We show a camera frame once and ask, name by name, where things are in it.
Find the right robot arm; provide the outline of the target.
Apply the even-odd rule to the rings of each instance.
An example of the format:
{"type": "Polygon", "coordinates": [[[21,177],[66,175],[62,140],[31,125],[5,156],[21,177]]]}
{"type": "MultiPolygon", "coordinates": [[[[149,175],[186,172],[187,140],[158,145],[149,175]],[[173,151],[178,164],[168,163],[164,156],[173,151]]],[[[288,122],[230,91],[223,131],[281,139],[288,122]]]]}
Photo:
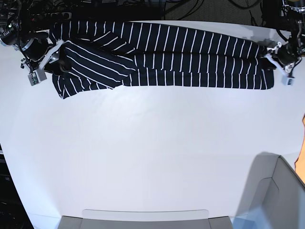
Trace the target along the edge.
{"type": "Polygon", "coordinates": [[[71,65],[64,56],[62,35],[55,27],[70,22],[74,0],[2,0],[0,2],[0,42],[20,51],[21,68],[29,78],[40,82],[46,73],[68,72],[71,65]]]}

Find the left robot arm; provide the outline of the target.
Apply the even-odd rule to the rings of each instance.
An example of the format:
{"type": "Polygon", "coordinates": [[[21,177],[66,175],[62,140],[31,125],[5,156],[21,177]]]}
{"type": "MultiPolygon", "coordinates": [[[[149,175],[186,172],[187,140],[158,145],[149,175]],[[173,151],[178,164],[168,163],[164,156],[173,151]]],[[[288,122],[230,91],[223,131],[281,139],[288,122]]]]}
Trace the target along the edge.
{"type": "Polygon", "coordinates": [[[294,68],[305,56],[305,2],[303,0],[262,0],[262,20],[266,27],[276,30],[282,39],[267,48],[264,58],[283,77],[293,78],[294,68]]]}

